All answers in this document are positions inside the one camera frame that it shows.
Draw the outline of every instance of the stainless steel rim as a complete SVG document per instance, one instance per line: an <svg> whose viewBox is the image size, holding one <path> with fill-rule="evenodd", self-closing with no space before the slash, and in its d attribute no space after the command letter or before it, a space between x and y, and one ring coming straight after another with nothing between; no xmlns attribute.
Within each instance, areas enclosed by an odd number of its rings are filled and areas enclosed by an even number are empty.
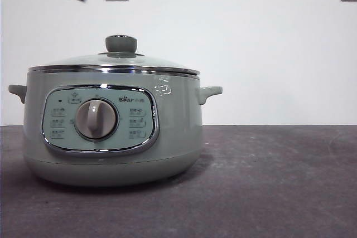
<svg viewBox="0 0 357 238"><path fill-rule="evenodd" d="M117 74L146 74L146 75L170 75L170 76L181 76L181 77L189 77L193 79L200 79L198 75L193 74L185 74L183 72L173 72L173 71L159 71L160 69L154 68L145 68L145 67L94 67L91 65L90 67L82 67L82 68L63 68L63 69L36 69L37 67L32 67L28 71L31 73L41 73L41 74L51 74L51 73L61 73L61 72L101 72L101 73L117 73Z"/></svg>
<svg viewBox="0 0 357 238"><path fill-rule="evenodd" d="M200 72L193 69L174 68L174 67L150 67L150 66L130 66L130 65L46 65L35 66L28 69L29 72L34 71L51 71L51 72L121 72L122 70L131 71L152 71L152 72L168 72L185 75L199 75Z"/></svg>

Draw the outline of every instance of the pot base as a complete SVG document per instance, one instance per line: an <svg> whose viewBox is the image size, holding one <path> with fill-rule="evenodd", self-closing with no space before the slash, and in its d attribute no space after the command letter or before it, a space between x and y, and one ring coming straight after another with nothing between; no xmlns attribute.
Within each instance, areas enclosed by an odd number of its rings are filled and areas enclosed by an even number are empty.
<svg viewBox="0 0 357 238"><path fill-rule="evenodd" d="M174 176L188 169L199 158L201 150L156 161L125 164L59 164L25 157L37 176L56 183L110 187L140 184Z"/></svg>

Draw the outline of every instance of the dark countertop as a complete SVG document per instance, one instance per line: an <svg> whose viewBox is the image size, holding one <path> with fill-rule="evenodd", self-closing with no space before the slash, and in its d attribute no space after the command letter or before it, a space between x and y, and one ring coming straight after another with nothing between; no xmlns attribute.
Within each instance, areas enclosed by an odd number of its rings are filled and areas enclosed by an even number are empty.
<svg viewBox="0 0 357 238"><path fill-rule="evenodd" d="M187 172L122 188L34 177L1 127L1 237L357 237L357 126L204 127Z"/></svg>

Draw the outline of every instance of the glass lid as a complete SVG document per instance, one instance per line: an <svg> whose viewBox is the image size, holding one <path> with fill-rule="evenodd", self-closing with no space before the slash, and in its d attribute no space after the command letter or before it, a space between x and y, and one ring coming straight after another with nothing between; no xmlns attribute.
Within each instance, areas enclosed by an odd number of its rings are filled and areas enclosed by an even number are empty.
<svg viewBox="0 0 357 238"><path fill-rule="evenodd" d="M80 56L53 62L49 65L29 68L29 72L174 72L198 75L196 70L188 69L174 62L137 54L137 40L131 36L114 35L105 39L108 52L98 55Z"/></svg>

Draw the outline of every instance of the control panel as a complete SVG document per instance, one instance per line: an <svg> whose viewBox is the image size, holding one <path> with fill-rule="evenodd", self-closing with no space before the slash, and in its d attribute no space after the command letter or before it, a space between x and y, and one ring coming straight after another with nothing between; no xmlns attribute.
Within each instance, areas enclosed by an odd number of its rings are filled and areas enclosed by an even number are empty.
<svg viewBox="0 0 357 238"><path fill-rule="evenodd" d="M145 147L158 136L155 100L143 88L61 87L47 97L42 133L48 145L64 150L108 152Z"/></svg>

